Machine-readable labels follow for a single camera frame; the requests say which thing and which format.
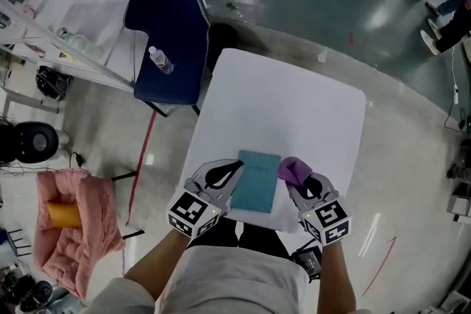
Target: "shoe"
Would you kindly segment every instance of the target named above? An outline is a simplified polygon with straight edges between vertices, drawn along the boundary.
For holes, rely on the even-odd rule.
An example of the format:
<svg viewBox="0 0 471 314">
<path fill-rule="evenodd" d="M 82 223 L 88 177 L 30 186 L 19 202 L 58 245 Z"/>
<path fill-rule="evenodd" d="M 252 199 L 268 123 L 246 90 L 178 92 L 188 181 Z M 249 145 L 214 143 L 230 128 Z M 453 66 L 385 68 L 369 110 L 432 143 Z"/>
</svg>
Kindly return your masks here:
<svg viewBox="0 0 471 314">
<path fill-rule="evenodd" d="M 422 39 L 424 40 L 424 43 L 425 45 L 427 45 L 427 47 L 430 49 L 430 51 L 432 51 L 432 54 L 433 55 L 438 55 L 440 54 L 440 51 L 437 49 L 437 47 L 435 47 L 435 45 L 433 44 L 433 38 L 428 35 L 425 30 L 421 30 L 420 31 L 420 36 L 422 37 Z"/>
<path fill-rule="evenodd" d="M 432 13 L 436 16 L 436 17 L 440 17 L 440 12 L 439 12 L 439 8 L 438 7 L 435 7 L 433 4 L 431 4 L 429 1 L 427 1 L 425 3 L 425 5 L 428 7 L 428 9 L 430 11 L 432 11 Z"/>
<path fill-rule="evenodd" d="M 442 33 L 440 33 L 440 28 L 431 20 L 427 19 L 427 24 L 432 29 L 432 32 L 435 34 L 435 36 L 440 39 L 442 38 Z"/>
<path fill-rule="evenodd" d="M 451 168 L 448 169 L 447 171 L 447 178 L 455 178 L 455 166 L 456 164 L 451 165 Z"/>
</svg>

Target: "black trousers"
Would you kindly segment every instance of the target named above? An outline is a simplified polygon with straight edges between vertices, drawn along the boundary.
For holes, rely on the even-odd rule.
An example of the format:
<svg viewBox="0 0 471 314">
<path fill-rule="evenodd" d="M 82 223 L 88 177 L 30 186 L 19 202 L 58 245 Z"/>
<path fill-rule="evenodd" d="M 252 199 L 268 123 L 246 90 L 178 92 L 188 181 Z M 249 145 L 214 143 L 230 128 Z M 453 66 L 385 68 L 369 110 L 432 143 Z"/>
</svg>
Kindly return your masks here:
<svg viewBox="0 0 471 314">
<path fill-rule="evenodd" d="M 237 239 L 236 224 L 236 221 L 223 217 L 217 225 L 200 235 L 196 240 L 193 240 L 187 249 L 192 246 L 201 245 L 241 247 L 291 260 L 276 231 L 260 228 L 256 225 L 244 224 L 241 238 Z"/>
<path fill-rule="evenodd" d="M 471 30 L 471 10 L 461 5 L 455 12 L 453 20 L 440 28 L 442 38 L 436 42 L 440 52 L 455 46 Z"/>
</svg>

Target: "pink armchair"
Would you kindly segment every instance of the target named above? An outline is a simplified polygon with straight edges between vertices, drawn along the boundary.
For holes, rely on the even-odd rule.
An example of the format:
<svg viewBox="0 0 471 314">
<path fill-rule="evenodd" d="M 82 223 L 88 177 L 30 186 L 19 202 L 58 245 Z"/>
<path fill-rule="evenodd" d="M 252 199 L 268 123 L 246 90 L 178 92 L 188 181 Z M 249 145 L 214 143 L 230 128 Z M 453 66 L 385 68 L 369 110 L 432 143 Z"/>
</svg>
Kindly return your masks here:
<svg viewBox="0 0 471 314">
<path fill-rule="evenodd" d="M 106 254 L 124 248 L 116 220 L 112 179 L 67 169 L 37 178 L 39 214 L 33 262 L 71 293 L 84 299 L 93 268 Z M 77 202 L 82 228 L 54 228 L 46 203 Z"/>
</svg>

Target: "blue chair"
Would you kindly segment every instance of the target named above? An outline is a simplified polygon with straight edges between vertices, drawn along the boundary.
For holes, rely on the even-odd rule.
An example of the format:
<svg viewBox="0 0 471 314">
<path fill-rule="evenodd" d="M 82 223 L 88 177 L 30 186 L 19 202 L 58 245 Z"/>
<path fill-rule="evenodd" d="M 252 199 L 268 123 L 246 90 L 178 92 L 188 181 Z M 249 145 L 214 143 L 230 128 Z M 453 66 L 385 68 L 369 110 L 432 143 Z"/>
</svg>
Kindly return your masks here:
<svg viewBox="0 0 471 314">
<path fill-rule="evenodd" d="M 202 75 L 208 54 L 210 23 L 202 0 L 130 0 L 124 15 L 128 29 L 149 36 L 134 97 L 163 117 L 160 104 L 191 105 L 197 115 Z M 174 65 L 164 74 L 149 57 L 149 47 L 163 51 Z"/>
</svg>

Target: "white table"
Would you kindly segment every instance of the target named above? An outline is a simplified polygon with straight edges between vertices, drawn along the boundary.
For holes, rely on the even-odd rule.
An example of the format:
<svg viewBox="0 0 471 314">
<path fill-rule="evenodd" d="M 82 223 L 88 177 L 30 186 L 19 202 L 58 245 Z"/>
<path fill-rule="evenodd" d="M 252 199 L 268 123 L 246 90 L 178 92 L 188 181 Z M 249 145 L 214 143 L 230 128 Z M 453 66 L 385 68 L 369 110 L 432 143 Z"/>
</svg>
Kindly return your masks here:
<svg viewBox="0 0 471 314">
<path fill-rule="evenodd" d="M 360 146 L 366 99 L 336 80 L 246 51 L 225 49 L 213 72 L 179 188 L 203 163 L 237 158 L 240 149 L 296 156 L 347 193 Z M 296 232 L 297 208 L 277 182 L 272 213 L 228 215 Z"/>
</svg>

